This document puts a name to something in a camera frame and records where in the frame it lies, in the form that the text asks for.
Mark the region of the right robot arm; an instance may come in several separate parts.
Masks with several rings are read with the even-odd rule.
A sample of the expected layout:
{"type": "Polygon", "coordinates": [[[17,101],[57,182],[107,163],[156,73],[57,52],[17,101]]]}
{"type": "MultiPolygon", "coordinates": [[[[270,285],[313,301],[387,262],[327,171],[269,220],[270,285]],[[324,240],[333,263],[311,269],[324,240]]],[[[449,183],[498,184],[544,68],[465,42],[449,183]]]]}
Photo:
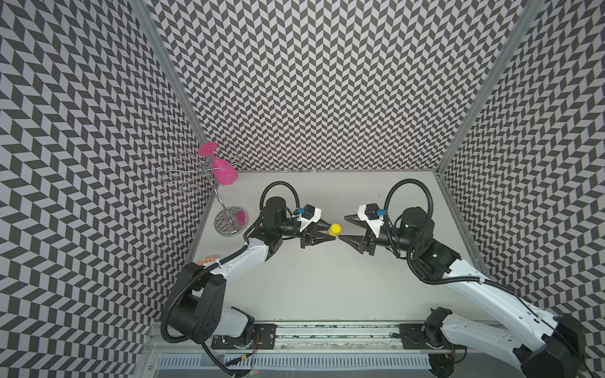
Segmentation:
{"type": "Polygon", "coordinates": [[[581,321],[569,313],[557,315],[534,306],[475,269],[461,254],[434,238],[433,212],[428,187],[419,180],[404,179],[390,189],[384,205],[364,204],[345,217],[364,228],[364,236],[340,239],[361,254],[372,255],[377,247],[385,247],[403,259],[422,283],[459,293],[499,322],[498,326],[482,324],[436,307],[423,324],[430,347],[437,349],[445,343],[468,347],[507,363],[526,377],[578,376],[588,366],[581,321]],[[407,184],[422,190],[427,205],[407,208],[392,220],[392,197],[407,184]]]}

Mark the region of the yellow jar lid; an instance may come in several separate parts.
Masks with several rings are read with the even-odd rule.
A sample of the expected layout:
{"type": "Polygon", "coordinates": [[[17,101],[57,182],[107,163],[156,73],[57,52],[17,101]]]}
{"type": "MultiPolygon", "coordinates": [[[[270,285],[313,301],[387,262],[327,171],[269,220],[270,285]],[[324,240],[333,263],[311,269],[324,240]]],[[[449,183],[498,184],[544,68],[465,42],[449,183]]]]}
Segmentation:
{"type": "Polygon", "coordinates": [[[338,224],[332,224],[329,228],[329,234],[331,236],[337,237],[342,233],[342,227],[338,224]]]}

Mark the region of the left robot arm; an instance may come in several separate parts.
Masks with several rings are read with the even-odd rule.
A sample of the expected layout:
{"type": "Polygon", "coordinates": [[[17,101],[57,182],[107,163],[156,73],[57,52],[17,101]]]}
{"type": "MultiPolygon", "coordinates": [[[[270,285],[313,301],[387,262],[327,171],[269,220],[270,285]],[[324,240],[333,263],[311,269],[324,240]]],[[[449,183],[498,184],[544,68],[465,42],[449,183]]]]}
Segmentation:
{"type": "Polygon", "coordinates": [[[272,258],[285,240],[297,239],[302,248],[313,247],[334,241],[340,231],[338,224],[323,220],[321,209],[301,206],[291,184],[269,184],[259,200],[259,215],[244,232],[240,248],[202,264],[190,262],[181,270],[162,309],[163,340],[203,345],[219,336],[247,347],[253,339],[255,319],[236,307],[225,307],[228,284],[272,258]]]}

